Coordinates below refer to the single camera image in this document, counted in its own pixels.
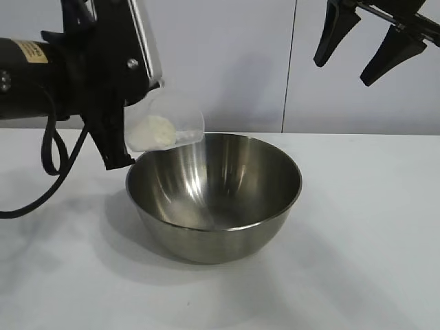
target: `bowl rim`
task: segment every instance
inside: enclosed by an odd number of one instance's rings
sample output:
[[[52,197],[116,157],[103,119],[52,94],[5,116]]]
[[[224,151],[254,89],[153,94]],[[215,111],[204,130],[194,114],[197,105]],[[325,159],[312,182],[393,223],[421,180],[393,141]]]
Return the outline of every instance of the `bowl rim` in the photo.
[[[247,136],[247,135],[240,135],[240,134],[236,134],[236,133],[215,133],[215,132],[212,132],[212,133],[205,133],[204,135],[229,135],[229,136],[236,136],[236,137],[238,137],[238,138],[245,138],[245,139],[254,140],[254,141],[256,141],[256,142],[266,144],[266,145],[271,146],[271,147],[277,149],[278,151],[280,151],[280,152],[281,152],[282,154],[284,154],[284,156],[286,156],[287,159],[292,163],[292,165],[294,166],[294,168],[296,169],[296,171],[297,171],[297,173],[298,173],[299,187],[298,187],[298,191],[297,191],[295,197],[294,197],[294,198],[292,199],[292,201],[291,201],[286,207],[284,207],[281,211],[277,212],[276,214],[274,214],[274,215],[272,215],[272,216],[270,216],[270,217],[268,217],[268,218],[265,218],[264,220],[261,220],[261,221],[256,222],[256,223],[251,223],[250,225],[242,225],[242,226],[239,226],[239,227],[224,228],[224,229],[214,229],[214,230],[211,230],[211,229],[203,229],[203,228],[185,227],[185,226],[183,226],[183,225],[177,225],[177,224],[175,224],[175,223],[169,223],[169,222],[167,222],[167,221],[164,221],[164,220],[158,219],[157,217],[154,217],[153,215],[151,215],[150,213],[148,213],[147,211],[145,211],[145,209],[143,209],[143,208],[142,208],[142,207],[136,202],[136,200],[135,200],[135,199],[133,198],[133,196],[131,195],[131,193],[130,193],[130,189],[129,189],[129,178],[130,178],[130,174],[131,174],[131,172],[133,171],[134,166],[136,166],[136,164],[137,164],[137,163],[134,163],[134,164],[130,167],[130,169],[129,169],[127,175],[126,175],[126,179],[125,179],[125,188],[126,188],[126,192],[127,192],[128,196],[129,196],[131,202],[136,206],[136,208],[137,208],[138,210],[141,210],[143,213],[145,213],[146,215],[148,215],[149,217],[151,217],[152,219],[154,219],[154,220],[156,220],[156,221],[159,221],[159,222],[164,223],[164,224],[166,224],[166,225],[168,225],[168,226],[171,226],[171,227],[174,227],[174,228],[180,228],[180,229],[183,229],[183,230],[192,230],[192,231],[195,231],[195,232],[238,232],[238,231],[241,231],[241,230],[247,230],[247,229],[250,229],[250,228],[253,228],[253,227],[261,226],[261,225],[263,225],[264,223],[270,222],[271,220],[274,220],[274,219],[278,218],[279,216],[281,216],[282,214],[284,214],[285,212],[287,212],[287,211],[288,211],[288,210],[289,210],[289,209],[290,209],[290,208],[296,203],[296,201],[298,201],[298,198],[299,198],[299,196],[301,195],[301,192],[303,191],[303,174],[301,173],[301,170],[299,169],[297,163],[296,163],[296,162],[292,159],[292,157],[290,157],[290,156],[289,156],[284,150],[278,148],[277,146],[274,146],[273,144],[270,144],[269,142],[262,141],[262,140],[260,140],[260,139],[255,138],[255,137],[251,137],[251,136]],[[143,154],[141,154],[141,156],[139,156],[139,157],[136,159],[136,162],[137,162],[138,160],[142,159],[143,157],[146,157],[146,155],[147,155],[148,153],[150,153],[150,151],[146,151],[146,152],[144,152]]]

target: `clear plastic cup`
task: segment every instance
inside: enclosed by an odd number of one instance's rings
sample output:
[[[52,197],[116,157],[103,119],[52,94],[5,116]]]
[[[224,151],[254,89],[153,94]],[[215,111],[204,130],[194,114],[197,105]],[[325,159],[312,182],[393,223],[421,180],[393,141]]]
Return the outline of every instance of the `clear plastic cup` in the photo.
[[[200,142],[205,122],[200,105],[161,87],[125,111],[125,141],[132,151],[168,150]]]

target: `sticker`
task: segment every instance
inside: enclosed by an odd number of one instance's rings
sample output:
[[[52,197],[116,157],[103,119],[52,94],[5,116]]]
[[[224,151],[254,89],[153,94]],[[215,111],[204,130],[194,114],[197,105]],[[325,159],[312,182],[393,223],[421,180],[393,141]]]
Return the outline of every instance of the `sticker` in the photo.
[[[48,64],[46,55],[43,50],[33,41],[20,41],[20,40],[12,40],[15,42],[25,54],[26,59],[29,63],[41,63]]]

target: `black cable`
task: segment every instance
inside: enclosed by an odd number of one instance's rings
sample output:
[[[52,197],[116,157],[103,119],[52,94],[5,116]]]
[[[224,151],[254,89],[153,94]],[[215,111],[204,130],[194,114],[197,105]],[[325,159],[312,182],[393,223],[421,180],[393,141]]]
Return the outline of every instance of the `black cable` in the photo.
[[[49,93],[40,87],[43,93],[46,95],[50,105],[51,113],[47,118],[46,130],[43,136],[43,143],[41,145],[41,161],[43,164],[44,171],[51,176],[60,175],[64,168],[67,167],[67,162],[69,161],[69,153],[67,152],[66,145],[61,138],[61,136],[56,131],[56,105],[53,98]],[[54,159],[52,158],[52,142],[58,148],[58,153],[60,155],[60,168],[57,170],[54,165]]]
[[[45,95],[50,105],[50,114],[47,118],[47,125],[43,136],[43,143],[41,145],[41,161],[43,163],[43,168],[47,174],[51,176],[59,175],[58,179],[54,182],[52,187],[40,198],[38,198],[33,203],[20,208],[14,211],[0,211],[0,219],[15,219],[22,217],[32,211],[36,210],[40,206],[42,206],[50,197],[54,195],[54,193],[60,188],[61,184],[66,180],[70,170],[72,169],[78,154],[83,147],[84,141],[89,133],[87,125],[81,131],[80,137],[75,144],[73,151],[69,157],[69,153],[67,152],[67,148],[65,143],[59,133],[56,131],[56,105],[53,97],[40,85],[32,82],[31,80],[24,79],[22,77],[16,77],[23,82],[38,87]],[[54,160],[52,157],[52,142],[55,141],[55,144],[58,148],[58,152],[60,154],[60,166],[59,170],[55,168]]]
[[[78,157],[78,154],[81,150],[81,147],[84,144],[84,141],[87,137],[87,134],[89,133],[89,130],[87,127],[84,127],[81,131],[80,137],[78,138],[77,143],[75,144],[75,147],[73,151],[71,152],[69,161],[67,163],[67,166],[63,169],[62,173],[58,177],[58,179],[55,181],[55,183],[50,187],[50,189],[40,198],[38,198],[33,203],[25,206],[24,208],[20,208],[15,211],[6,211],[6,212],[0,212],[0,219],[15,219],[22,217],[23,215],[26,215],[28,213],[31,213],[32,211],[36,210],[40,206],[42,206],[50,197],[54,195],[54,193],[60,188],[61,184],[66,180],[68,174],[70,173],[70,170],[72,169],[76,158]]]

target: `white table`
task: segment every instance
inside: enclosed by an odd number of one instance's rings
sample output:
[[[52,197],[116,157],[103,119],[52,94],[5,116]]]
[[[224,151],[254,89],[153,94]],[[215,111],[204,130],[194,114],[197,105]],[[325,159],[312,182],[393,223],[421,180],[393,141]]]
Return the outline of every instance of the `white table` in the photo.
[[[41,130],[0,130],[0,207],[38,197]],[[63,131],[72,145],[77,131]],[[252,134],[304,189],[260,253],[218,266],[157,247],[90,139],[41,209],[0,222],[0,329],[440,329],[440,137]]]

